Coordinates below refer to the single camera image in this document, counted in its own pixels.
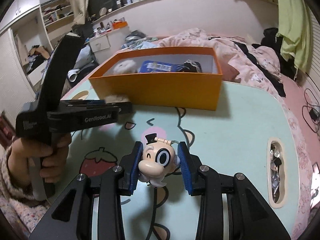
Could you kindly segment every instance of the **barcode label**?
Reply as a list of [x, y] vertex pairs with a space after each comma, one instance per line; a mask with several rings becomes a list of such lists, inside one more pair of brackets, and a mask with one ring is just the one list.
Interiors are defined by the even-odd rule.
[[171, 66], [157, 64], [157, 63], [148, 63], [147, 68], [164, 70], [164, 71], [169, 71], [169, 72], [171, 71]]

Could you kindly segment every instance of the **knit sweater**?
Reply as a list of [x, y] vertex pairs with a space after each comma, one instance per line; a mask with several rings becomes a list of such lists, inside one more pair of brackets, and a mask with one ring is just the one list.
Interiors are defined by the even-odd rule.
[[31, 187], [23, 190], [12, 183], [8, 170], [10, 154], [11, 147], [0, 156], [0, 208], [16, 234], [25, 240], [48, 210], [49, 204], [47, 201], [36, 201]]

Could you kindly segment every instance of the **black top hat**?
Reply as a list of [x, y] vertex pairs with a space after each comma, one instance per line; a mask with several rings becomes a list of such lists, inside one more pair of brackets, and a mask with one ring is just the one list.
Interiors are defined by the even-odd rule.
[[156, 137], [157, 137], [157, 134], [156, 134], [156, 133], [147, 134], [147, 135], [146, 135], [146, 139], [147, 139], [147, 141], [148, 141], [147, 144], [157, 142], [157, 141], [155, 140]]

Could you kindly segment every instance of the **figurine keychain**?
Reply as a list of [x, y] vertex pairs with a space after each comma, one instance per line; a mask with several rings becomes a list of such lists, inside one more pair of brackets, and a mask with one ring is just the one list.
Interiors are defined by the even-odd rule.
[[153, 187], [164, 187], [162, 182], [168, 173], [180, 166], [180, 158], [171, 146], [175, 141], [158, 138], [156, 133], [146, 135], [147, 146], [139, 162], [139, 180], [150, 182]]

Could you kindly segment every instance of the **finger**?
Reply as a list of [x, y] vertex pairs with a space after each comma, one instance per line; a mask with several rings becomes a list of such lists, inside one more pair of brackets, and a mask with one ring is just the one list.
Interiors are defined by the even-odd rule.
[[44, 158], [42, 165], [44, 167], [64, 166], [67, 161], [69, 147], [57, 149], [57, 153]]
[[49, 178], [49, 177], [56, 177], [62, 174], [63, 168], [61, 166], [57, 167], [50, 167], [50, 168], [43, 168], [40, 170], [40, 176], [42, 178]]
[[67, 133], [60, 138], [60, 140], [57, 143], [57, 148], [68, 146], [71, 143], [71, 141], [72, 141], [71, 134]]
[[52, 154], [51, 146], [36, 140], [19, 138], [12, 145], [12, 152], [19, 157], [47, 157]]
[[61, 176], [49, 177], [45, 178], [44, 181], [46, 183], [57, 183], [61, 179]]

